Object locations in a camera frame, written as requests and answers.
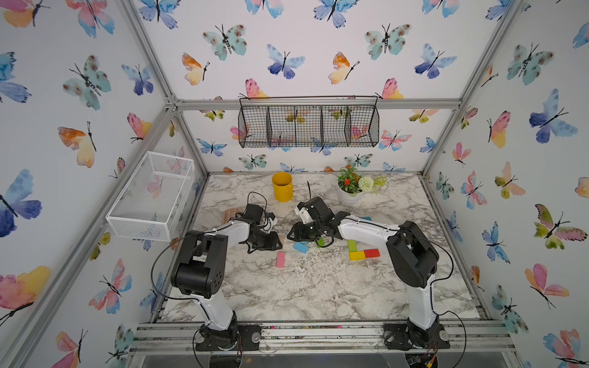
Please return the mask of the blue block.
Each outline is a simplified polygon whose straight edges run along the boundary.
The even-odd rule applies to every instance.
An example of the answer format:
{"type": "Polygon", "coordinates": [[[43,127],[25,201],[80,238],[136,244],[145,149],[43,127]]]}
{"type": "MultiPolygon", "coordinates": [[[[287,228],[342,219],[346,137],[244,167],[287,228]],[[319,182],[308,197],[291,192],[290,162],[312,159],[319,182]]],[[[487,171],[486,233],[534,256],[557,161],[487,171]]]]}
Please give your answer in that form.
{"type": "Polygon", "coordinates": [[[301,242],[296,242],[293,245],[293,248],[303,254],[307,254],[309,251],[309,247],[305,243],[301,243],[301,242]]]}

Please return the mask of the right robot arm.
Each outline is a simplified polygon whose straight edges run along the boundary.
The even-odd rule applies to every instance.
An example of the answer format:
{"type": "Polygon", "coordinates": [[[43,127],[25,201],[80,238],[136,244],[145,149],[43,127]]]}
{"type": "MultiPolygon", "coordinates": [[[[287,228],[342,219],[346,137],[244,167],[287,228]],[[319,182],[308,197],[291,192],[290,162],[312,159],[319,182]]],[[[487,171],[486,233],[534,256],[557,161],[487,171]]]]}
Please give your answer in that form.
{"type": "Polygon", "coordinates": [[[383,325],[387,349],[450,348],[447,332],[433,308],[432,282],[440,255],[416,223],[385,225],[347,212],[333,213],[319,197],[300,202],[294,212],[300,220],[287,235],[294,242],[353,240],[371,245],[388,257],[397,277],[406,285],[410,314],[405,322],[383,325]]]}

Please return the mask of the red block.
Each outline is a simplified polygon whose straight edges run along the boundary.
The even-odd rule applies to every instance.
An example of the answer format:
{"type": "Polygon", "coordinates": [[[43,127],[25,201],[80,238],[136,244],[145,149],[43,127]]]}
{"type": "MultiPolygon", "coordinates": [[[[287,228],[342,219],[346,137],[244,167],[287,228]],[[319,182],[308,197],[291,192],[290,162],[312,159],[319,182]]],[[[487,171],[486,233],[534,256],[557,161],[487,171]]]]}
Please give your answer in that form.
{"type": "Polygon", "coordinates": [[[380,257],[380,251],[378,249],[368,249],[364,251],[364,255],[367,259],[375,259],[380,257]]]}

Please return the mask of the lime green block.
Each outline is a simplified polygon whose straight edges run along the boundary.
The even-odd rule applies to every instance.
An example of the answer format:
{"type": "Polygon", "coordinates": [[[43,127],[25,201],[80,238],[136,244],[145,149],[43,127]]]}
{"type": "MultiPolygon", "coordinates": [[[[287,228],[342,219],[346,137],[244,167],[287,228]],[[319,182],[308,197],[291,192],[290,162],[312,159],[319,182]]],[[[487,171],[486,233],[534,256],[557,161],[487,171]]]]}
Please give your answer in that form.
{"type": "Polygon", "coordinates": [[[357,242],[355,240],[348,240],[348,251],[349,253],[357,251],[357,242]]]}

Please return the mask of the yellow block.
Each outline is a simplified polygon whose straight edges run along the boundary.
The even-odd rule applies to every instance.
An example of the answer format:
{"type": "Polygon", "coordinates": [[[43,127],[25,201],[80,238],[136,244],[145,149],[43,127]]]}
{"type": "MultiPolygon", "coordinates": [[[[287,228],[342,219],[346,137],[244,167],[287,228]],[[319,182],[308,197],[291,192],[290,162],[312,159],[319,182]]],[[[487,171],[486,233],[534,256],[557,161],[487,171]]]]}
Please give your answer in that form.
{"type": "Polygon", "coordinates": [[[363,261],[367,258],[364,251],[352,251],[349,253],[351,262],[363,261]]]}

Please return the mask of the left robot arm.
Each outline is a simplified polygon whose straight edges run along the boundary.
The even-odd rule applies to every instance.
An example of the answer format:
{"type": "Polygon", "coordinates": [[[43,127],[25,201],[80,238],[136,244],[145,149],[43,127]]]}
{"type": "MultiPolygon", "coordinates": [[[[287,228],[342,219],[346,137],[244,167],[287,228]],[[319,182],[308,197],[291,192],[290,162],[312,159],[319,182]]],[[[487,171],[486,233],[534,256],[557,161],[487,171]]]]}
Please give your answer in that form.
{"type": "Polygon", "coordinates": [[[280,237],[273,227],[274,213],[260,205],[248,204],[220,228],[190,231],[179,247],[173,265],[171,285],[197,304],[203,314],[202,337],[198,348],[227,351],[239,342],[236,312],[222,293],[227,251],[235,245],[248,245],[248,250],[277,251],[282,249],[280,237]]]}

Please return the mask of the pink block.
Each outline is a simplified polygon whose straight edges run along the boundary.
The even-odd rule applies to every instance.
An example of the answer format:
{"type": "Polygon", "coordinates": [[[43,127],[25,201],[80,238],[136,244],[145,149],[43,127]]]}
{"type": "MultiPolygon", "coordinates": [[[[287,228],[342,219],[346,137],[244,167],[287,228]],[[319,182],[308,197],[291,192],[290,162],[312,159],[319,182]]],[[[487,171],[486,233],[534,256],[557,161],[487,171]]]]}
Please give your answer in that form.
{"type": "Polygon", "coordinates": [[[285,267],[285,259],[286,259],[286,254],[281,251],[277,253],[277,259],[276,259],[276,268],[284,268],[285,267]]]}

